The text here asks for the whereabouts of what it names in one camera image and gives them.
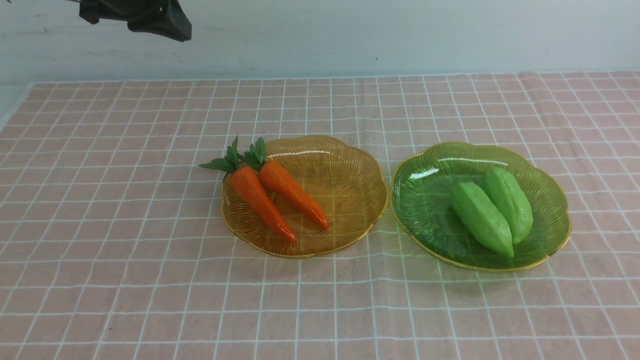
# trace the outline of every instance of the glass plate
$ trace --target glass plate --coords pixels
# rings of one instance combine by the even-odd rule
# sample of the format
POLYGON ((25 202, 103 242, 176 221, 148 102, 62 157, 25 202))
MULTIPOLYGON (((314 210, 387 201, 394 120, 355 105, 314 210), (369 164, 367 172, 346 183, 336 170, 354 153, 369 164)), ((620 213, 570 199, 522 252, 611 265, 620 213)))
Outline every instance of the glass plate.
POLYGON ((297 236, 296 242, 280 239, 225 178, 222 216, 227 227, 263 252, 310 258, 344 249, 363 238, 387 206, 388 191, 378 162, 336 138, 310 135, 272 140, 267 142, 267 154, 318 201, 330 226, 323 231, 283 197, 267 192, 297 236))
POLYGON ((463 268, 514 272, 532 268, 569 239, 571 219, 558 183, 515 152, 495 145, 444 142, 400 164, 392 181, 392 212, 400 226, 434 257, 463 268), (492 167, 511 172, 533 210, 533 228, 508 260, 480 245, 451 208, 460 181, 480 184, 492 167))

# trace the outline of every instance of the fake carrot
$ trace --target fake carrot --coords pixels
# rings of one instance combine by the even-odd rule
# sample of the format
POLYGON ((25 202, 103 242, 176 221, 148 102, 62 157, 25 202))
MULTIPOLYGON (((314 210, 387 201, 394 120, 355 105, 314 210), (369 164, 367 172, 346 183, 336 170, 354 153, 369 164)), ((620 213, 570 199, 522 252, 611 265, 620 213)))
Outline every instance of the fake carrot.
POLYGON ((258 172, 258 180, 265 189, 287 199, 322 229, 329 228, 329 221, 317 201, 304 191, 282 165, 267 159, 267 146, 263 138, 259 138, 255 145, 251 144, 249 151, 241 158, 258 172))
POLYGON ((198 166, 228 173, 231 187, 240 198, 249 204, 249 207, 258 214, 260 219, 283 239, 296 241, 296 235, 282 218, 267 193, 264 192, 255 171, 250 167, 240 167, 237 143, 238 138, 236 137, 232 145, 227 147, 227 154, 224 158, 214 159, 198 166))

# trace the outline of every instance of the table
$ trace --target table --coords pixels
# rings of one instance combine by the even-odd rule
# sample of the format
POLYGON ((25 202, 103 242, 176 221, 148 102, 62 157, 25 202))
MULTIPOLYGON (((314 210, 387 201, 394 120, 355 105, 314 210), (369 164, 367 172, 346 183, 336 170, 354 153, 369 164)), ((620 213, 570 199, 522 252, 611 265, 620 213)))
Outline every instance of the table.
POLYGON ((32 84, 0 133, 0 358, 639 359, 640 73, 32 84), (542 265, 443 264, 389 210, 362 241, 265 256, 195 167, 322 133, 387 183, 437 142, 497 143, 565 189, 542 265))

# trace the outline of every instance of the carrot leaf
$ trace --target carrot leaf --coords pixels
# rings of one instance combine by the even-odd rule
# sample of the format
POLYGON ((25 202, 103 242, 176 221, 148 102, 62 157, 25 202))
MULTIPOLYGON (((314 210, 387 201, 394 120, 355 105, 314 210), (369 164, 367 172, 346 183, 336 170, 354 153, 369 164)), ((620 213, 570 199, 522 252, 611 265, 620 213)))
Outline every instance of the carrot leaf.
POLYGON ((238 137, 231 143, 231 146, 227 147, 227 153, 224 158, 213 159, 206 164, 199 164, 201 168, 208 168, 211 170, 219 170, 224 172, 234 172, 240 168, 241 157, 237 151, 238 137))
POLYGON ((256 171, 260 171, 267 162, 267 146, 263 138, 259 138, 255 144, 249 145, 249 151, 244 152, 243 161, 256 171))

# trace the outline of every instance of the green vegetable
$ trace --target green vegetable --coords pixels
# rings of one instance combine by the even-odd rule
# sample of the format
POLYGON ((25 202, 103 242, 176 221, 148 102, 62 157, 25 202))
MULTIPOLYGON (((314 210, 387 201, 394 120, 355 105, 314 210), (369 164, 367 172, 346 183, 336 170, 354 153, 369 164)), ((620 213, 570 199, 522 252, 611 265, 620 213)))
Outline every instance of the green vegetable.
POLYGON ((503 168, 493 168, 484 175, 482 187, 491 202, 507 220, 513 245, 518 245, 531 232, 531 204, 518 181, 503 168))
POLYGON ((480 186, 474 183, 456 184, 451 191, 451 203, 462 223, 480 244, 507 259, 513 259, 509 224, 480 186))

